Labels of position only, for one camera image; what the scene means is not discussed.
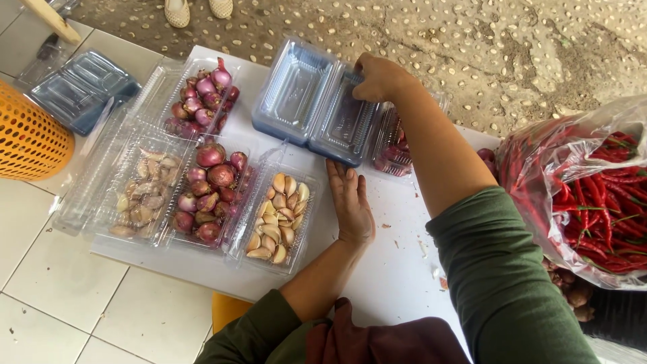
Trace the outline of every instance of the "hand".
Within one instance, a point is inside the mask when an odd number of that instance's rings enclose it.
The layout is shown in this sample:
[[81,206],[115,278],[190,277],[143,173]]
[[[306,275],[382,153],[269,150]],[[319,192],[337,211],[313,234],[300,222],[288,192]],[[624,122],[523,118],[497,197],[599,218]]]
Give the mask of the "hand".
[[375,221],[366,199],[366,178],[353,168],[325,160],[328,181],[333,191],[334,209],[339,222],[339,240],[350,244],[367,244],[375,239]]
[[370,53],[362,53],[355,68],[364,70],[364,82],[353,89],[353,97],[357,100],[393,102],[407,90],[422,86],[416,77],[399,65]]

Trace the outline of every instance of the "person's left hand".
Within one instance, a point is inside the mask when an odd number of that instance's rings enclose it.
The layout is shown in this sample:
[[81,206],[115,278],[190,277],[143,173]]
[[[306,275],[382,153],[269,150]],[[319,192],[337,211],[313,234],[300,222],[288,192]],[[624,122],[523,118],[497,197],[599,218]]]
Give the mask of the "person's left hand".
[[334,209],[339,222],[339,240],[350,244],[371,243],[375,239],[375,221],[366,199],[366,178],[354,168],[325,160],[328,181],[333,191]]

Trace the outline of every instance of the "maroon cloth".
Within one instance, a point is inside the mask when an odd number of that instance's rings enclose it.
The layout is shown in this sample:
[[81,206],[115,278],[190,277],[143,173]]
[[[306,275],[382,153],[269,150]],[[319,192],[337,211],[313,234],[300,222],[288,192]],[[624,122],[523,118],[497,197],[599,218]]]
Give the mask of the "maroon cloth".
[[362,328],[353,324],[352,313],[349,299],[335,302],[333,324],[319,324],[306,335],[306,363],[470,363],[442,319]]

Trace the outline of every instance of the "concrete ground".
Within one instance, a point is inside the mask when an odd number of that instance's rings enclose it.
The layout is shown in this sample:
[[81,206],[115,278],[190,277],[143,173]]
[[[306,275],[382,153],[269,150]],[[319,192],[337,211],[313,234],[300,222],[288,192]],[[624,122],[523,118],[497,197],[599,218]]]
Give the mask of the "concrete ground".
[[203,45],[271,65],[288,35],[350,62],[372,52],[449,95],[456,124],[499,137],[647,91],[642,1],[345,1],[234,0],[216,19],[192,0],[182,29],[163,0],[84,0],[72,18],[178,59]]

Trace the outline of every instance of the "plastic bag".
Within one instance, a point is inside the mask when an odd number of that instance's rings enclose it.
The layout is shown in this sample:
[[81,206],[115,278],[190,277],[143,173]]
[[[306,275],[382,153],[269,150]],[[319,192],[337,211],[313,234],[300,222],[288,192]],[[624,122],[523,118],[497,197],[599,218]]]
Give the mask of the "plastic bag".
[[[616,100],[589,113],[545,120],[511,133],[496,150],[499,183],[513,198],[534,242],[555,264],[606,289],[647,290],[647,271],[615,275],[587,263],[566,242],[569,223],[553,212],[553,196],[564,184],[607,169],[647,165],[647,95]],[[591,157],[612,133],[638,141],[635,155],[622,163]]]

